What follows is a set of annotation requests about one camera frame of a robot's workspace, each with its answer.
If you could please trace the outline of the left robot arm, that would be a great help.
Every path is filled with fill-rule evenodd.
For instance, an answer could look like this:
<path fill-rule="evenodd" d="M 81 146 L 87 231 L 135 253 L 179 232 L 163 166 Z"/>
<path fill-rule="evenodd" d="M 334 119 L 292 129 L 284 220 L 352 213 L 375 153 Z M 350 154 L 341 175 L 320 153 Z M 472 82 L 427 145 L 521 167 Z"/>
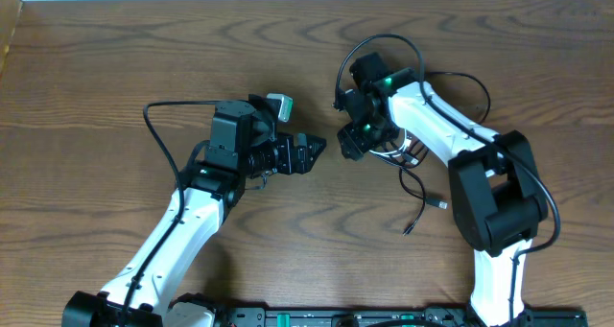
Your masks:
<path fill-rule="evenodd" d="M 96 294 L 76 292 L 64 326 L 216 326 L 215 309 L 174 296 L 205 243 L 216 234 L 249 179 L 307 174 L 326 147 L 315 135 L 278 131 L 293 101 L 284 94 L 214 101 L 210 137 L 184 168 L 169 162 L 175 190 L 163 217 L 133 258 Z"/>

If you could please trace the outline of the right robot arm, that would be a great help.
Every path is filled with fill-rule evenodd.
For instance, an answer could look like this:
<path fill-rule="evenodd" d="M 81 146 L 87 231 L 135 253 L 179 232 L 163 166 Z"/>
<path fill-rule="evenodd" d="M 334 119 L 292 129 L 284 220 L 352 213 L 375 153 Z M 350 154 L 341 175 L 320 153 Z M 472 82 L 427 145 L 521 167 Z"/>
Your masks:
<path fill-rule="evenodd" d="M 474 249 L 472 311 L 485 326 L 518 323 L 525 252 L 548 215 L 527 138 L 471 121 L 413 69 L 393 72 L 376 53 L 349 72 L 356 86 L 334 102 L 351 119 L 338 133 L 342 155 L 359 160 L 400 130 L 422 141 L 447 167 L 453 217 Z"/>

